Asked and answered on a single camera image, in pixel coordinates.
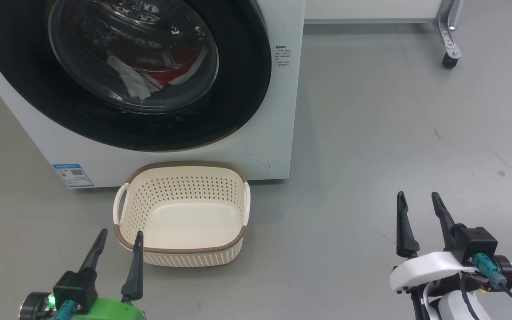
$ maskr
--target front-load washing machine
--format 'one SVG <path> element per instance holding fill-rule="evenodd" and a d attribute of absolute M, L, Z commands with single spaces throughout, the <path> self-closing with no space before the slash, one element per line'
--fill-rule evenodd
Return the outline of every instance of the front-load washing machine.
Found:
<path fill-rule="evenodd" d="M 288 178 L 305 0 L 0 0 L 0 96 L 69 187 Z"/>

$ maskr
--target white plastic basket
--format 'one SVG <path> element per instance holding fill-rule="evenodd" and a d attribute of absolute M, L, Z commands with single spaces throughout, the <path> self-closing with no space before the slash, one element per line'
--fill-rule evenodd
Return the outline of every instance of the white plastic basket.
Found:
<path fill-rule="evenodd" d="M 151 164 L 134 172 L 118 190 L 113 213 L 116 237 L 126 249 L 133 249 L 138 231 L 144 233 L 146 263 L 227 264 L 242 247 L 250 187 L 244 174 L 228 164 Z"/>

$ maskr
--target teal connector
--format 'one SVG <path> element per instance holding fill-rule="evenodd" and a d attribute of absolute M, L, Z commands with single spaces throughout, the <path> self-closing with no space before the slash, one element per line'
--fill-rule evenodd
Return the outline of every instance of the teal connector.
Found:
<path fill-rule="evenodd" d="M 76 313 L 76 302 L 66 300 L 55 315 L 55 320 L 71 320 Z"/>
<path fill-rule="evenodd" d="M 499 268 L 485 254 L 477 253 L 477 255 L 473 257 L 473 265 L 489 279 L 489 283 L 491 283 L 494 289 L 500 290 L 500 284 L 507 284 L 507 278 L 501 274 Z"/>

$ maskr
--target sticker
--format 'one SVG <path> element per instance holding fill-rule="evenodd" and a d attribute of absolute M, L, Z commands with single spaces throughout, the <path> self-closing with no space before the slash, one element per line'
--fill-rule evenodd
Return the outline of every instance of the sticker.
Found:
<path fill-rule="evenodd" d="M 291 49 L 287 45 L 276 45 L 274 51 L 274 67 L 287 67 L 291 61 Z"/>
<path fill-rule="evenodd" d="M 63 178 L 69 188 L 93 187 L 80 164 L 53 164 L 56 172 Z"/>

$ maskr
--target door glass window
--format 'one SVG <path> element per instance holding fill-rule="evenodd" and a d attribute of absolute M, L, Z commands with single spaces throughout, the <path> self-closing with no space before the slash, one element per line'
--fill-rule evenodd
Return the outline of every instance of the door glass window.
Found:
<path fill-rule="evenodd" d="M 215 39 L 182 0 L 48 0 L 48 33 L 67 73 L 129 112 L 186 108 L 219 71 Z"/>

